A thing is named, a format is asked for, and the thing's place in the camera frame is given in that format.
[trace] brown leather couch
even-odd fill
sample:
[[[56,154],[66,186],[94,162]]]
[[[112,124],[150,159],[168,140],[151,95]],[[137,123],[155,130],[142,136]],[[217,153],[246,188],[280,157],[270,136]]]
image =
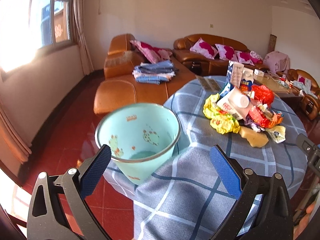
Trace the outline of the brown leather couch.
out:
[[[93,110],[97,115],[105,115],[113,110],[135,103],[163,103],[195,75],[183,64],[171,57],[179,70],[169,82],[160,85],[144,84],[135,81],[132,71],[147,59],[131,45],[135,40],[132,34],[122,34],[112,39],[104,65],[103,81],[97,89]]]
[[[222,44],[231,46],[234,50],[250,51],[247,46],[239,41],[210,34],[193,34],[181,39],[177,39],[173,44],[173,55],[175,58],[185,65],[188,69],[201,76],[208,75],[227,75],[228,61],[220,60],[219,55],[214,60],[207,59],[199,53],[191,52],[190,48],[200,39],[214,46],[215,44]],[[255,66],[245,64],[250,69],[269,70],[263,64],[255,64]]]
[[[318,117],[320,111],[320,88],[317,81],[308,72],[305,72],[301,69],[289,69],[288,73],[277,72],[276,74],[278,74],[279,76],[282,76],[284,74],[290,81],[298,80],[299,75],[311,80],[311,92],[313,92],[318,97],[318,99],[314,98],[311,95],[303,93],[304,98],[300,106],[310,120]]]

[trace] wall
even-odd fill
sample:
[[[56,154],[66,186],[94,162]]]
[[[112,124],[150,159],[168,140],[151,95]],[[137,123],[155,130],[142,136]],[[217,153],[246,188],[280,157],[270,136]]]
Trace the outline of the wall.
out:
[[[112,37],[132,33],[158,47],[209,33],[238,40],[262,56],[271,33],[271,6],[262,0],[85,0],[84,31],[95,69]]]
[[[83,78],[78,46],[54,52],[18,69],[4,82],[0,97],[9,120],[30,143],[60,101]],[[0,139],[0,159],[14,174],[20,163]]]
[[[287,54],[290,67],[310,73],[320,84],[320,20],[304,12],[272,7],[276,50]]]

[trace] plaid tablecloth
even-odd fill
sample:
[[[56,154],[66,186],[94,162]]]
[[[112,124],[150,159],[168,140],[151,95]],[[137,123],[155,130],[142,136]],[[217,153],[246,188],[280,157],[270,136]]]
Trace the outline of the plaid tablecloth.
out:
[[[223,87],[225,77],[212,76]],[[142,239],[208,239],[217,230],[235,202],[209,159],[210,148],[218,144],[223,151],[258,175],[282,174],[289,196],[298,190],[307,168],[307,158],[295,145],[305,129],[292,109],[279,98],[274,110],[284,113],[286,141],[271,139],[263,148],[252,148],[239,134],[218,134],[204,117],[204,101],[210,96],[198,80],[192,80],[164,104],[174,111],[182,125],[182,134],[173,157],[140,186],[134,185],[113,161],[105,179],[134,203],[134,237]],[[239,232],[246,232],[257,211],[257,195],[249,216]]]

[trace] beige curtain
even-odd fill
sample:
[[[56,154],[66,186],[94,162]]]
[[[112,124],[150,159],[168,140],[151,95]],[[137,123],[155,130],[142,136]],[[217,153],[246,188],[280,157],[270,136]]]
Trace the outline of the beige curtain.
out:
[[[12,127],[5,112],[3,111],[2,104],[0,105],[0,133],[12,154],[21,163],[26,162],[31,154],[31,150]]]
[[[94,71],[87,41],[84,36],[84,0],[74,0],[76,27],[79,36],[79,48],[83,73],[85,75]]]

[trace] stack of folded fabric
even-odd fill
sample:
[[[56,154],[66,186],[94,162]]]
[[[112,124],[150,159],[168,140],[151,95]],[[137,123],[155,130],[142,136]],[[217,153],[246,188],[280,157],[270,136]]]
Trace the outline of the stack of folded fabric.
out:
[[[137,82],[159,85],[161,81],[170,81],[175,76],[174,70],[173,63],[165,60],[156,64],[141,63],[134,67],[132,74]]]

